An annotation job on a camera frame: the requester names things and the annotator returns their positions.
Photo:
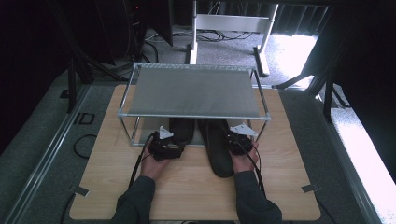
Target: black shoe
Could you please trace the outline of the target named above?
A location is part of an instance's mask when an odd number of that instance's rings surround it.
[[[204,139],[210,166],[215,175],[233,175],[233,161],[227,150],[227,131],[230,129],[226,119],[198,119],[198,127]]]
[[[194,136],[195,119],[169,119],[169,132],[174,133],[172,142],[178,146],[186,146]]]

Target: hand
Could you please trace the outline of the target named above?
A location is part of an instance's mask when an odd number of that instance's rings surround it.
[[[148,147],[145,148],[143,158],[145,159],[142,160],[140,175],[150,177],[153,180],[156,180],[160,176],[166,165],[171,162],[171,160],[154,160],[154,158],[149,153]]]
[[[253,145],[253,149],[250,150],[248,155],[256,163],[259,160],[259,156],[257,155],[255,148],[258,148],[259,144],[257,142],[252,142],[252,145]],[[247,155],[236,156],[231,152],[230,152],[230,154],[231,154],[231,159],[233,160],[233,172],[234,173],[254,170],[254,165],[251,162],[251,160],[248,158]]]

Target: dark sleeve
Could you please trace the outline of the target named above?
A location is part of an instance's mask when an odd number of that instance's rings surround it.
[[[260,191],[253,171],[234,175],[236,212],[241,224],[281,223],[282,212]]]
[[[154,197],[155,181],[139,176],[117,201],[111,223],[149,223],[149,210]]]

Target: white clip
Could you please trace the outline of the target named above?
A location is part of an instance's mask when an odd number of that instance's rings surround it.
[[[163,126],[160,127],[160,139],[172,137],[173,133],[170,133],[168,130],[166,130]]]
[[[249,128],[245,123],[242,123],[235,127],[231,127],[230,130],[233,133],[237,133],[237,134],[258,136],[258,134],[254,132],[251,128]]]

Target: wooden platform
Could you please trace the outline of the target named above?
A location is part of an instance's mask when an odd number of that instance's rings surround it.
[[[117,118],[124,90],[125,85],[114,90],[80,183],[90,193],[87,197],[76,196],[70,210],[73,219],[111,219],[118,197],[128,188],[141,147],[130,147]],[[134,86],[130,91],[132,97]],[[310,182],[279,94],[264,90],[264,95],[272,117],[259,140],[266,195],[279,206],[284,220],[318,219],[320,211],[314,193],[302,191]],[[256,96],[260,101],[258,90]],[[127,119],[132,129],[134,118]],[[253,120],[253,129],[259,130],[262,123]],[[173,160],[157,180],[150,218],[237,220],[233,177],[213,174],[204,147],[186,147],[181,158]]]

